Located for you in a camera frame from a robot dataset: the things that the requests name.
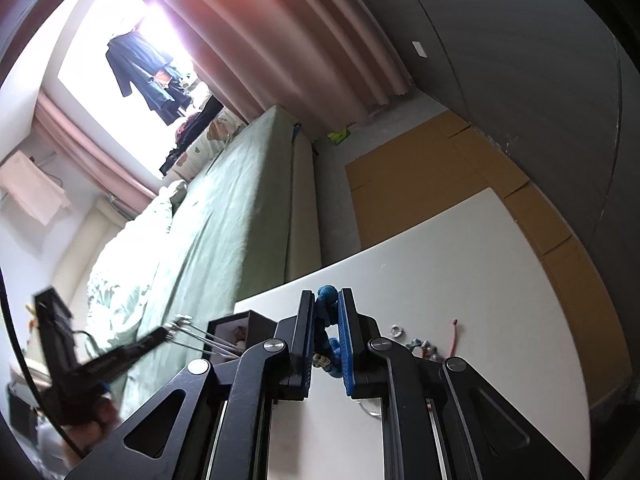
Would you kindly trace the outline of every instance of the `beige headboard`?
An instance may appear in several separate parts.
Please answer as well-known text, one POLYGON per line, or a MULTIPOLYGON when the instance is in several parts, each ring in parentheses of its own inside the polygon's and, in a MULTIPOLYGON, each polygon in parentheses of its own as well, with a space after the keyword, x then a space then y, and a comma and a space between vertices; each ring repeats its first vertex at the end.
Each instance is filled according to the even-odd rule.
MULTIPOLYGON (((105 245, 123 229, 126 222, 127 219, 113 206, 99 198, 56 266, 51 285, 73 314, 74 330, 82 330, 86 326, 86 284, 94 263, 105 245)), ((76 346, 76 353, 78 360, 82 361, 86 357, 84 345, 76 346)), ((37 330, 31 334, 25 357, 44 364, 37 330)))

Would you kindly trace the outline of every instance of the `hanging jacket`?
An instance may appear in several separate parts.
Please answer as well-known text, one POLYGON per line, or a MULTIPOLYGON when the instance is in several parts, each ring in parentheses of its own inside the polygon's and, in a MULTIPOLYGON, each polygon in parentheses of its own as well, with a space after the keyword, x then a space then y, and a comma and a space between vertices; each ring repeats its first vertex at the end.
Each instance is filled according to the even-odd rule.
POLYGON ((178 108, 186 108, 191 103, 191 97, 180 87, 181 74, 170 64, 174 58, 156 49, 138 31, 113 38, 105 56, 122 96, 131 95, 133 84, 149 109, 158 113, 166 124, 181 117, 178 108), (154 79, 161 70, 172 78, 167 88, 162 88, 154 79))

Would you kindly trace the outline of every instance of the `green blanket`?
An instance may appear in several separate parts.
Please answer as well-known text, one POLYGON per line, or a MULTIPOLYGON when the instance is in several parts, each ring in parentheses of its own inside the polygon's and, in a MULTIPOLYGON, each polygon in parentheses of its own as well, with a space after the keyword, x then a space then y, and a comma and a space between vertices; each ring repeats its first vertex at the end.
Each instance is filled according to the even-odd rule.
MULTIPOLYGON (((270 108, 190 183, 164 238, 139 338, 175 314, 188 314, 206 329, 210 320, 231 314, 236 301, 284 282, 295 122, 270 108)), ((202 347, 185 334, 177 340, 202 347)), ((127 375, 121 415, 133 413, 199 356, 165 344, 143 358, 127 375)))

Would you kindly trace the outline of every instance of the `red cord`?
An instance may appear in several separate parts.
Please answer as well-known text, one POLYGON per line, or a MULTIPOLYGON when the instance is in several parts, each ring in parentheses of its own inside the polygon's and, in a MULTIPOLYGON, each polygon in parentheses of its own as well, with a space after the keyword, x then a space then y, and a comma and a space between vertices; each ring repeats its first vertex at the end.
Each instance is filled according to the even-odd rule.
POLYGON ((458 320, 454 319, 451 324, 453 325, 453 341, 451 341, 451 350, 449 351, 449 357, 453 357, 456 353, 456 346, 458 346, 458 320))

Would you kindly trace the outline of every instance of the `pink curtain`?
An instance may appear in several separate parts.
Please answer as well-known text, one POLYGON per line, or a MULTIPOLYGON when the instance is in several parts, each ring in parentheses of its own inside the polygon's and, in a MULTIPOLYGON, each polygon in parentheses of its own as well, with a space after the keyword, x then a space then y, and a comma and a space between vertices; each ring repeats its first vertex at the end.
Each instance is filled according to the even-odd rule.
POLYGON ((38 93, 31 126, 54 145, 57 154, 66 156, 98 187, 134 211, 142 212, 155 197, 82 133, 42 91, 38 93))
POLYGON ((408 91, 408 75, 359 0, 158 3, 215 97, 247 121, 274 104, 312 137, 408 91))

